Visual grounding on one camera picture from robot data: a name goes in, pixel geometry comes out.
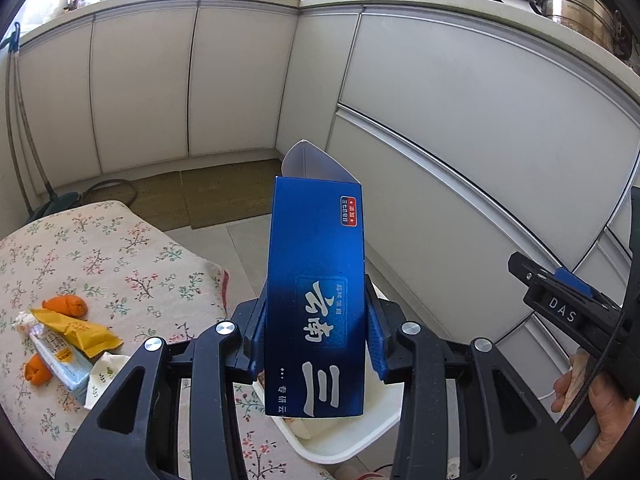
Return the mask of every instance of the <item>white floral tissue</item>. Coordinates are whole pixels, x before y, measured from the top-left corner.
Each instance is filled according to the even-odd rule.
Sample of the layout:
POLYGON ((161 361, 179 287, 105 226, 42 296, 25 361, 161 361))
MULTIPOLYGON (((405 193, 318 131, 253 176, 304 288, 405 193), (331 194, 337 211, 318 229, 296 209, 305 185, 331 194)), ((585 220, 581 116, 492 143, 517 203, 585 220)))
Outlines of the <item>white floral tissue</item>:
POLYGON ((109 352, 102 354, 89 374, 89 386, 84 403, 86 409, 90 410, 95 405, 128 360, 129 356, 127 355, 116 355, 109 352))

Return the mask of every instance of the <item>open box flap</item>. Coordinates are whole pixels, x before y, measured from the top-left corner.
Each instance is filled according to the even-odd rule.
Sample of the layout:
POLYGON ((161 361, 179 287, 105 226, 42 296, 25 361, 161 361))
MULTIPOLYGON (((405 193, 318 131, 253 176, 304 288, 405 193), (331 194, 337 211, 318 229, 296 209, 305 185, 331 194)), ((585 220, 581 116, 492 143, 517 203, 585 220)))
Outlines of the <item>open box flap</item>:
POLYGON ((351 173, 308 140, 300 140, 287 152, 282 161, 282 176, 358 184, 351 173))

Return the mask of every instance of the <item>brown floor mat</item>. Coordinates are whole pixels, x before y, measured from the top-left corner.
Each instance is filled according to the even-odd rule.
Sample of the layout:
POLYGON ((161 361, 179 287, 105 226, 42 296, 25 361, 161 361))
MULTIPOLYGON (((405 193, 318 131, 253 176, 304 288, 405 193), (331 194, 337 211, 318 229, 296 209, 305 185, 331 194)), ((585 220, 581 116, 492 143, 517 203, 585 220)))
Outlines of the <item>brown floor mat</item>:
MULTIPOLYGON (((140 218, 161 231, 189 225, 179 171, 140 178, 134 180, 133 185, 138 190, 138 196, 130 209, 140 218)), ((103 200, 126 202, 130 198, 131 188, 126 184, 116 184, 93 191, 87 203, 103 200)))
POLYGON ((182 172, 191 227, 197 229, 271 213, 277 158, 182 172))

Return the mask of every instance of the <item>yellow snack package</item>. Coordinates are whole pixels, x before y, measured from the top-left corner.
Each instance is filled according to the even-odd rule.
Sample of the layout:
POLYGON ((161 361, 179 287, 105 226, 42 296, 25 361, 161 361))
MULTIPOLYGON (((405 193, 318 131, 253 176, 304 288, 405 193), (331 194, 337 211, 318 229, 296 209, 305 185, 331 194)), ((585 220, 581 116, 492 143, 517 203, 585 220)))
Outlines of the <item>yellow snack package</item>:
POLYGON ((105 326, 65 316, 47 308, 32 308, 31 313, 42 324, 60 332, 67 341, 91 358, 103 350, 112 350, 122 344, 122 339, 109 332, 105 326))

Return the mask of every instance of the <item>metal bolt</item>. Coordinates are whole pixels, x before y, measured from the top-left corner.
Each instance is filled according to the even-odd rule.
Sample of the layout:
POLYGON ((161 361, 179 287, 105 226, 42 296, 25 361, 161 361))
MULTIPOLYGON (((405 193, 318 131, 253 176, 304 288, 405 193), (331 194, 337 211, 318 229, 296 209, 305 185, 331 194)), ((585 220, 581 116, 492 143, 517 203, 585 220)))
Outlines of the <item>metal bolt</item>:
POLYGON ((159 337, 151 337, 145 341, 145 350, 155 352, 162 346, 162 339, 159 337))
POLYGON ((476 347, 477 350, 479 350, 481 352, 489 352, 491 350, 491 348, 494 347, 491 344, 491 341, 489 341, 488 339, 484 339, 482 337, 480 339, 476 339, 476 342, 474 343, 474 346, 476 347))
POLYGON ((236 326, 230 321, 221 321, 216 325, 216 332, 222 335, 231 334, 236 329, 236 326))
POLYGON ((413 321, 407 321, 406 323, 402 324, 402 331, 405 334, 416 335, 418 332, 420 332, 420 325, 414 323, 413 321))

